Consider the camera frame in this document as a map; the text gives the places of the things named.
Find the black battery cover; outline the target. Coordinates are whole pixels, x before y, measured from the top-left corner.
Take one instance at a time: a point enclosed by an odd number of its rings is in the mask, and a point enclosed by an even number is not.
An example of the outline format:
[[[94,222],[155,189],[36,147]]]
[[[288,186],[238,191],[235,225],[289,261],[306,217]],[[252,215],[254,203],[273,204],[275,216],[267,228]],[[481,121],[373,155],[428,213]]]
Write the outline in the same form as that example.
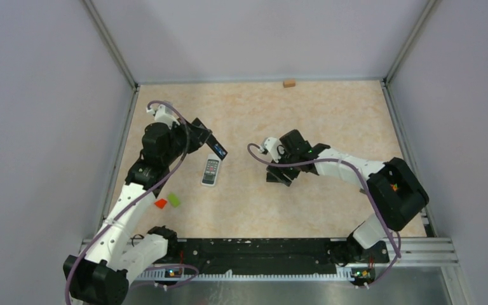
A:
[[[266,182],[280,183],[280,181],[276,178],[276,176],[269,172],[266,173]]]

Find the black remote control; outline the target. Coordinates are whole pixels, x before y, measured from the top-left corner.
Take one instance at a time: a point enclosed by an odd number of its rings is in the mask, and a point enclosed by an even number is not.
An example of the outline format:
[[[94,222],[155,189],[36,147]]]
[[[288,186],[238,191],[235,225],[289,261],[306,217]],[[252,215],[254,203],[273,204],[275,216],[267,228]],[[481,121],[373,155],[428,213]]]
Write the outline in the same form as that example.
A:
[[[211,148],[212,152],[220,159],[224,160],[227,157],[227,150],[216,139],[214,134],[210,134],[205,141],[206,145]]]

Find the white remote control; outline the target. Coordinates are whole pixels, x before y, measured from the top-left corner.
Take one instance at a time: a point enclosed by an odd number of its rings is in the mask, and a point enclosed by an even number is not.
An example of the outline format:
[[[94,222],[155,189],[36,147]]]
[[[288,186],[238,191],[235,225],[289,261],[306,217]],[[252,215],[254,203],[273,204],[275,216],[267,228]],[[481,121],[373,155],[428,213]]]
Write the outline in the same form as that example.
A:
[[[201,178],[202,186],[213,187],[217,183],[222,160],[216,154],[209,154]]]

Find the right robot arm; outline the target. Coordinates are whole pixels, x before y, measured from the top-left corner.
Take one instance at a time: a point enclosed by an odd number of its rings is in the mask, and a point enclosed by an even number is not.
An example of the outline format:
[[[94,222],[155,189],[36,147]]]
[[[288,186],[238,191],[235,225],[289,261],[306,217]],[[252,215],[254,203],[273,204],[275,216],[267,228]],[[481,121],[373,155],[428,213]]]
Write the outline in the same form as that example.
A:
[[[372,161],[342,153],[327,144],[312,146],[298,130],[268,137],[259,146],[271,156],[269,180],[290,186],[300,173],[335,177],[358,186],[372,200],[372,215],[348,237],[347,253],[363,262],[373,246],[401,231],[428,203],[429,196],[405,160]]]

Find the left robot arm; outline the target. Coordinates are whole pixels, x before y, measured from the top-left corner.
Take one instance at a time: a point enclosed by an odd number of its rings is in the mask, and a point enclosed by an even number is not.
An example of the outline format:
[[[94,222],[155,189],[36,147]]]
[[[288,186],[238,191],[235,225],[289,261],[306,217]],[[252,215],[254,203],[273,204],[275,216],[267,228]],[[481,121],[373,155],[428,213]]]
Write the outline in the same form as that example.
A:
[[[129,169],[119,198],[104,225],[78,255],[70,255],[63,269],[65,303],[122,304],[130,285],[152,263],[172,262],[178,245],[162,234],[147,233],[126,250],[142,215],[161,192],[184,158],[209,141],[212,131],[195,118],[162,119],[147,125],[139,158]]]

